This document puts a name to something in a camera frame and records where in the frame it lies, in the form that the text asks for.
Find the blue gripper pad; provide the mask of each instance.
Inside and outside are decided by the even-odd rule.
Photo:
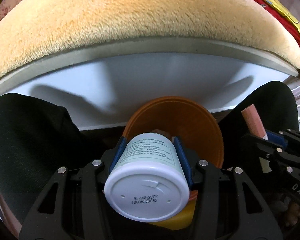
[[[118,146],[117,153],[115,154],[115,156],[113,158],[113,161],[112,161],[112,163],[110,165],[109,173],[111,173],[111,171],[113,170],[114,166],[117,164],[117,162],[120,159],[121,155],[123,154],[123,152],[124,152],[127,144],[128,144],[127,143],[127,139],[125,137],[122,137],[121,143]]]
[[[181,164],[181,168],[183,170],[183,173],[186,177],[186,181],[188,183],[189,188],[192,187],[193,185],[193,181],[192,181],[192,171],[191,171],[191,167],[190,164],[188,162],[188,159],[185,155],[185,152],[182,148],[182,145],[178,139],[178,137],[175,137],[173,140],[173,145],[176,149],[177,152],[177,156],[179,158],[180,164]]]
[[[267,136],[268,136],[268,139],[269,139],[270,142],[281,145],[281,148],[283,150],[285,150],[287,148],[288,143],[284,139],[283,136],[275,134],[275,133],[270,132],[270,131],[266,131],[266,133],[267,133]]]

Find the person's leg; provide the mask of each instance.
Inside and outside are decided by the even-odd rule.
[[[225,146],[224,168],[237,162],[234,153],[239,152],[240,138],[249,131],[241,111],[252,104],[265,129],[273,132],[288,128],[299,130],[297,104],[289,87],[279,81],[259,87],[219,122]]]
[[[0,192],[22,224],[61,166],[70,170],[100,157],[64,107],[19,94],[0,97]]]

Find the white panel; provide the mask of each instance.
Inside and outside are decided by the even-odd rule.
[[[105,58],[31,80],[10,92],[64,106],[81,130],[124,125],[147,101],[190,98],[210,112],[234,108],[287,74],[233,58],[151,53]]]

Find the gray edge trim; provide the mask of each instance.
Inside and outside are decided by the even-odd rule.
[[[155,52],[178,52],[230,57],[279,70],[292,76],[298,71],[277,55],[234,43],[203,38],[149,37],[127,39],[59,52],[35,60],[0,78],[0,95],[35,77],[98,58]]]

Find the orange bowl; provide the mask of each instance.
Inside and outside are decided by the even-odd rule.
[[[159,129],[179,136],[186,148],[195,150],[201,159],[221,168],[224,157],[223,139],[216,119],[194,101],[182,97],[162,97],[143,105],[128,121],[123,136],[130,141],[135,136]],[[190,193],[189,203],[176,216],[153,223],[170,229],[189,225],[194,213],[192,200],[197,191]]]

